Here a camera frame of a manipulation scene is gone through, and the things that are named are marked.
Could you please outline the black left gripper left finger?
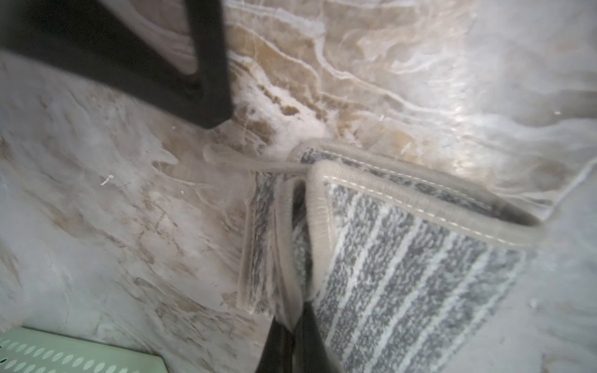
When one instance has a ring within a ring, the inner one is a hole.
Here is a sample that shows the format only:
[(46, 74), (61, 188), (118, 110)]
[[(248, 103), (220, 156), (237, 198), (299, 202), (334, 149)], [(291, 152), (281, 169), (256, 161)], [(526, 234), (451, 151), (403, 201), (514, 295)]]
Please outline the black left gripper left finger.
[(291, 373), (295, 336), (285, 325), (272, 320), (256, 373)]

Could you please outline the grey patterned cloth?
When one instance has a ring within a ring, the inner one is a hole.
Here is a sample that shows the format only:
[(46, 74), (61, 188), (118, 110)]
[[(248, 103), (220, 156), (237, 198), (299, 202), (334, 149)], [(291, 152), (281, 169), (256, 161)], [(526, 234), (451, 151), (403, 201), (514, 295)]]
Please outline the grey patterned cloth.
[[(439, 372), (536, 253), (535, 216), (451, 175), (316, 139), (250, 173), (237, 302), (295, 336), (306, 302), (342, 372)], [(295, 347), (293, 371), (295, 371)]]

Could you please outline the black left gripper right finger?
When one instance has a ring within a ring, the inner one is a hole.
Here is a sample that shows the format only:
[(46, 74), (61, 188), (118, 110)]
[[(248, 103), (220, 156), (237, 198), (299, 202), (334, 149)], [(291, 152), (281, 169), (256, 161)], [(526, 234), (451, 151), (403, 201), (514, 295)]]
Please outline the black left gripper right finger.
[(340, 363), (323, 342), (310, 302), (303, 306), (295, 328), (295, 371), (299, 373), (342, 372)]

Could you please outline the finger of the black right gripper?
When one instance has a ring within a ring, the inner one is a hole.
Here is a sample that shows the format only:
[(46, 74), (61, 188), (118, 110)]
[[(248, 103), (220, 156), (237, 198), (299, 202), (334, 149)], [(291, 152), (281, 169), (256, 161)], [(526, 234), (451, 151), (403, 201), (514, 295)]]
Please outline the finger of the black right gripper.
[(1, 47), (211, 129), (233, 116), (222, 4), (185, 3), (198, 68), (182, 73), (98, 1), (3, 1)]

